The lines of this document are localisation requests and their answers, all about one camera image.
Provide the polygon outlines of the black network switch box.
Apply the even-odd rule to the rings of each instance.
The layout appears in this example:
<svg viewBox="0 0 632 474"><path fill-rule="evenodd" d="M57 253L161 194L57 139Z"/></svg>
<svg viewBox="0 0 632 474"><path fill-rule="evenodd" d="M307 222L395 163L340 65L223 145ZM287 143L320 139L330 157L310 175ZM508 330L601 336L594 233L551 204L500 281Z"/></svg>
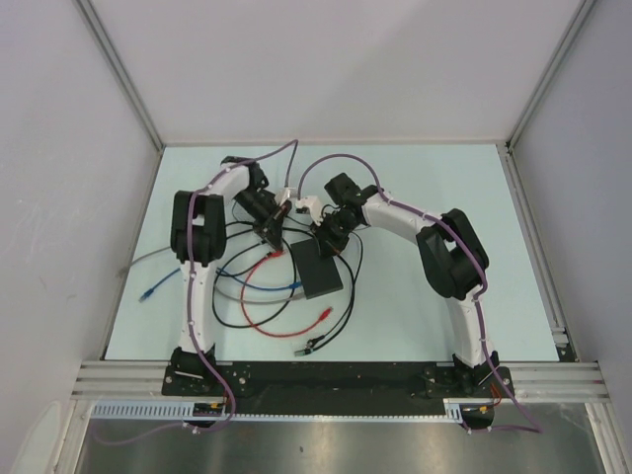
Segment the black network switch box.
<svg viewBox="0 0 632 474"><path fill-rule="evenodd" d="M344 285L332 257L321 257L315 240L290 245L299 280L306 299L313 299L342 290Z"/></svg>

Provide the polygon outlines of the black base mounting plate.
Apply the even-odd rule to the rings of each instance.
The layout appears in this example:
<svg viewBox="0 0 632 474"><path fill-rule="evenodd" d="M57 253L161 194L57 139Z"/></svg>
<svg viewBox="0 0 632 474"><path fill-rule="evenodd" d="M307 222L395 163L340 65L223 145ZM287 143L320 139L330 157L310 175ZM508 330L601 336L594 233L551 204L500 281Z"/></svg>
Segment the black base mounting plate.
<svg viewBox="0 0 632 474"><path fill-rule="evenodd" d="M205 360L198 355L173 355L167 363L162 393L210 396L230 388L237 397L261 394L267 388L308 390L405 389L424 398L486 398L514 392L510 370L496 355L493 366L474 368L452 362L325 362Z"/></svg>

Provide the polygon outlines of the aluminium corner post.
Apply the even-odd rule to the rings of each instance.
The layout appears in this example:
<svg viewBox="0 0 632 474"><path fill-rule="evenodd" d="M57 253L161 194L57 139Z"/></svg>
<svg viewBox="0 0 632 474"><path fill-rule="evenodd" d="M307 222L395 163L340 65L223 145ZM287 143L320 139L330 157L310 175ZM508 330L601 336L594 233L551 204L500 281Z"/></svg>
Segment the aluminium corner post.
<svg viewBox="0 0 632 474"><path fill-rule="evenodd" d="M105 59L140 127L153 148L161 154L164 151L165 143L94 2L90 0L73 0L72 4L77 9L98 50Z"/></svg>
<svg viewBox="0 0 632 474"><path fill-rule="evenodd" d="M597 0L580 1L569 24L565 28L561 38L557 42L550 58L548 59L536 85L529 95L528 100L520 113L516 124L513 126L505 145L510 153L514 152L525 130L537 113L549 89L559 75L562 66L571 54L576 42L588 24L595 8L600 4Z"/></svg>

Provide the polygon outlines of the left aluminium corner post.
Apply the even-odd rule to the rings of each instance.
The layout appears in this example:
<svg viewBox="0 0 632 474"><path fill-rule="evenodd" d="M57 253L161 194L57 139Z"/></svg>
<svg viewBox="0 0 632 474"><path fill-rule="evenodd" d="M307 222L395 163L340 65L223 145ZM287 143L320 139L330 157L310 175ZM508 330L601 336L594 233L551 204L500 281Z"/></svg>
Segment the left aluminium corner post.
<svg viewBox="0 0 632 474"><path fill-rule="evenodd" d="M165 143L94 2L90 0L73 0L72 4L77 9L98 50L105 59L140 127L153 148L161 154L164 151Z"/></svg>

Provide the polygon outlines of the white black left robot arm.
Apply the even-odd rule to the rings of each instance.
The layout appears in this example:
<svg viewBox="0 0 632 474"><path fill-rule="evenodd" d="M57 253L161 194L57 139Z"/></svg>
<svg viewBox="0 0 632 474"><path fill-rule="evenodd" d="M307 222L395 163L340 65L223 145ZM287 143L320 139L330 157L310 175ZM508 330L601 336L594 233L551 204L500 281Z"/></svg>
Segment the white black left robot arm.
<svg viewBox="0 0 632 474"><path fill-rule="evenodd" d="M170 359L175 371L171 377L183 378L196 394L211 392L218 382L210 310L217 264L228 240L226 205L242 205L254 220L255 233L273 249L282 249L282 222L290 202L277 202L268 185L257 159L229 156L206 187L174 196L170 245L181 264L185 303L182 336Z"/></svg>

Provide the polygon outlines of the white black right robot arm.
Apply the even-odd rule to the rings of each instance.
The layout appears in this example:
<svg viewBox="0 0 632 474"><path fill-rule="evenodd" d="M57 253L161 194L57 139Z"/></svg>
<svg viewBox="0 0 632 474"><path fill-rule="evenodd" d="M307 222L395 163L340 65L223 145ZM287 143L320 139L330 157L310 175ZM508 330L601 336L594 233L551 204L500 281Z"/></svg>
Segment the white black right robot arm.
<svg viewBox="0 0 632 474"><path fill-rule="evenodd" d="M454 337L455 386L467 396L487 389L499 365L488 342L481 297L488 289L489 257L466 214L440 216L393 199L376 185L358 186L341 173L325 185L337 208L314 219L323 256L342 252L352 231L377 227L415 244L430 287L446 300Z"/></svg>

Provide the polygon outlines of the right aluminium side rail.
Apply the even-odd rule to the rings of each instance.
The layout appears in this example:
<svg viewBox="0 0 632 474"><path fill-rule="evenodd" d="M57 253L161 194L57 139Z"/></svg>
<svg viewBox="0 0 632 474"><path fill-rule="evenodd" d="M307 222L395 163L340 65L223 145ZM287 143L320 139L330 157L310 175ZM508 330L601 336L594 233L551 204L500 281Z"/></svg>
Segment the right aluminium side rail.
<svg viewBox="0 0 632 474"><path fill-rule="evenodd" d="M561 362L576 362L577 353L514 156L505 143L497 144L497 151L549 321L558 359Z"/></svg>

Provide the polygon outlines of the right aluminium corner post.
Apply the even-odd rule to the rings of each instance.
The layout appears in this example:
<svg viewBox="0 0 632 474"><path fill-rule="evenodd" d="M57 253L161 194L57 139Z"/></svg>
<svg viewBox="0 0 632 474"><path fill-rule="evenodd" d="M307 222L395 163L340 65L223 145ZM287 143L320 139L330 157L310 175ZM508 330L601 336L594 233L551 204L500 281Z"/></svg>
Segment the right aluminium corner post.
<svg viewBox="0 0 632 474"><path fill-rule="evenodd" d="M549 89L559 75L562 66L571 54L576 42L588 24L595 8L600 4L597 0L580 1L569 24L565 28L561 38L557 42L550 58L548 59L536 85L529 95L528 100L520 113L516 124L513 126L505 145L510 153L514 152L525 130L537 113Z"/></svg>

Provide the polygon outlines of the aluminium front frame rail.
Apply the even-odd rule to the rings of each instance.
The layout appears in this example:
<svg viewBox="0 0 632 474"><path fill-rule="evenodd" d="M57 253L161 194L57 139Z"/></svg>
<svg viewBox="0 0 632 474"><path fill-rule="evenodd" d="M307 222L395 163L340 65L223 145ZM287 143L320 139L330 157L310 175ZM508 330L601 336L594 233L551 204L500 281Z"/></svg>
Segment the aluminium front frame rail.
<svg viewBox="0 0 632 474"><path fill-rule="evenodd" d="M85 361L74 399L157 398L165 361ZM522 403L607 403L610 396L596 362L506 362Z"/></svg>

